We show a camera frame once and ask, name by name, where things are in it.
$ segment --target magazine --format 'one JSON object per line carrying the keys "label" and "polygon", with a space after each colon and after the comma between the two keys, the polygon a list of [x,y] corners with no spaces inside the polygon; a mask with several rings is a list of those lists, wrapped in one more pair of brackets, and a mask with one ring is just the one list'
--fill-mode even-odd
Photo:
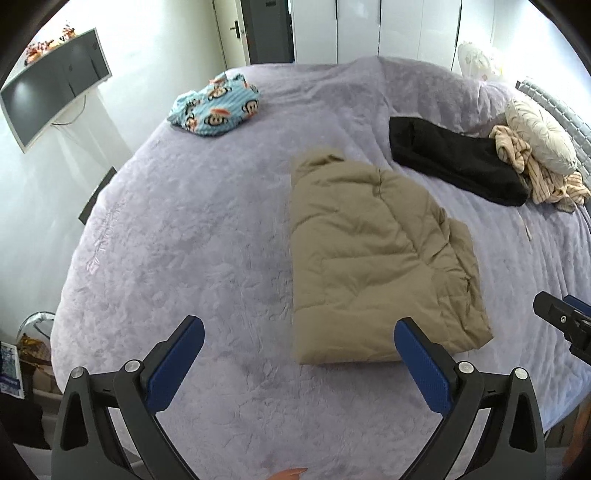
{"label": "magazine", "polygon": [[0,393],[7,393],[16,398],[25,398],[17,347],[10,345],[10,343],[0,342],[0,353],[2,358]]}

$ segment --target tv screen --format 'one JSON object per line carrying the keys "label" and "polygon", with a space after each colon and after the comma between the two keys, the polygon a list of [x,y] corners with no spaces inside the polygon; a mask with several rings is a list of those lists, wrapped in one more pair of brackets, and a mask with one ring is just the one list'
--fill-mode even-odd
{"label": "tv screen", "polygon": [[76,98],[110,76],[96,29],[27,66],[0,91],[2,110],[22,150]]}

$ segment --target beige puffer jacket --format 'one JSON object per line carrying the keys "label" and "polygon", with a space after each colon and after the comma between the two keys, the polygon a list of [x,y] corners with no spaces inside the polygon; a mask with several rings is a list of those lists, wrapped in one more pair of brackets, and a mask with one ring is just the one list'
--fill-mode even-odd
{"label": "beige puffer jacket", "polygon": [[299,363],[399,360],[407,316],[450,353],[492,338],[468,228],[425,188],[335,150],[294,162],[291,184]]}

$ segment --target blue gripper pad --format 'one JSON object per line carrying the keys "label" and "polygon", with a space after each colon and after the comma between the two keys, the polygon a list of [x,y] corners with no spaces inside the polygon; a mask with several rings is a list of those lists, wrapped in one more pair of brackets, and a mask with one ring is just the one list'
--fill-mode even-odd
{"label": "blue gripper pad", "polygon": [[431,411],[445,417],[453,406],[450,384],[405,319],[394,326],[394,344]]}
{"label": "blue gripper pad", "polygon": [[563,302],[570,305],[575,310],[578,310],[583,315],[587,317],[591,317],[591,306],[587,305],[582,300],[579,300],[577,297],[573,297],[572,295],[567,295],[565,298],[562,299]]}
{"label": "blue gripper pad", "polygon": [[203,322],[188,316],[166,342],[157,345],[168,352],[148,380],[145,405],[152,415],[168,408],[204,341]]}

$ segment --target door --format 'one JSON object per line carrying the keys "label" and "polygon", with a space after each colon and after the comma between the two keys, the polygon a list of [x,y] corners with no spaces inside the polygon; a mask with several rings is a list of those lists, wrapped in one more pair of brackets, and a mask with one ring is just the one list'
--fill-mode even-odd
{"label": "door", "polygon": [[242,15],[240,17],[238,15],[237,1],[239,2],[239,0],[213,0],[227,69],[248,64],[244,49],[246,33]]}
{"label": "door", "polygon": [[241,0],[251,63],[291,63],[286,0]]}
{"label": "door", "polygon": [[462,0],[424,0],[418,59],[452,69]]}
{"label": "door", "polygon": [[379,54],[416,60],[422,20],[423,0],[382,1]]}
{"label": "door", "polygon": [[296,63],[336,63],[337,0],[293,0],[291,22]]}
{"label": "door", "polygon": [[378,54],[380,3],[381,0],[336,0],[339,63]]}

